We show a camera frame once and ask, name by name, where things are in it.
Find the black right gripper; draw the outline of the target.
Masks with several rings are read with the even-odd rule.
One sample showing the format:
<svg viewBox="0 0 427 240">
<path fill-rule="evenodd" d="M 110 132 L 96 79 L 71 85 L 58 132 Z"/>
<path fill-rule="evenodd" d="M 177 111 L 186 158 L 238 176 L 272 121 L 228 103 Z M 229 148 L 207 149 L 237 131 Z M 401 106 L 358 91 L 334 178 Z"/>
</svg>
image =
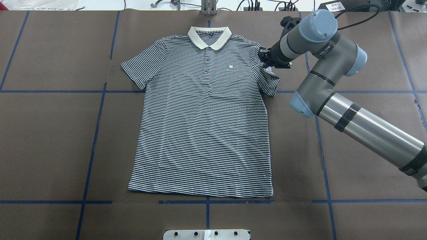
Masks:
<svg viewBox="0 0 427 240">
<path fill-rule="evenodd" d="M 280 44 L 275 44 L 271 48 L 260 47 L 258 50 L 258 58 L 263 63 L 263 67 L 274 67 L 277 69 L 290 69 L 292 59 L 282 53 Z"/>
</svg>

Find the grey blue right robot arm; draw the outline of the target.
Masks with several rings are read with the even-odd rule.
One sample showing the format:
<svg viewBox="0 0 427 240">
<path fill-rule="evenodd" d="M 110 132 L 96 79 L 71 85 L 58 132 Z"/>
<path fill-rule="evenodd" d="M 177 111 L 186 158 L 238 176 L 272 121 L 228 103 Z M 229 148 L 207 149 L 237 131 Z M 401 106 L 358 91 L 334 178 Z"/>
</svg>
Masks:
<svg viewBox="0 0 427 240">
<path fill-rule="evenodd" d="M 261 47 L 263 67 L 289 69 L 292 61 L 311 53 L 317 62 L 293 93 L 289 105 L 306 118 L 318 116 L 375 152 L 426 190 L 426 143 L 378 117 L 333 89 L 343 76 L 353 76 L 367 53 L 342 35 L 337 16 L 326 9 L 305 18 L 284 17 L 282 34 L 270 48 Z"/>
</svg>

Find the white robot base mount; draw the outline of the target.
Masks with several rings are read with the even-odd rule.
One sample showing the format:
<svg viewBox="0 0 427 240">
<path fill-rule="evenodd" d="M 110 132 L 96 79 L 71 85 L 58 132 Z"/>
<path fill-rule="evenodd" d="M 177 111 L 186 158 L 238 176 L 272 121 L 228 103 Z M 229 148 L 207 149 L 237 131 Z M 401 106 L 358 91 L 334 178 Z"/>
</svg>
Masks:
<svg viewBox="0 0 427 240">
<path fill-rule="evenodd" d="M 245 229 L 193 229 L 167 230 L 163 240 L 250 240 L 251 234 Z"/>
</svg>

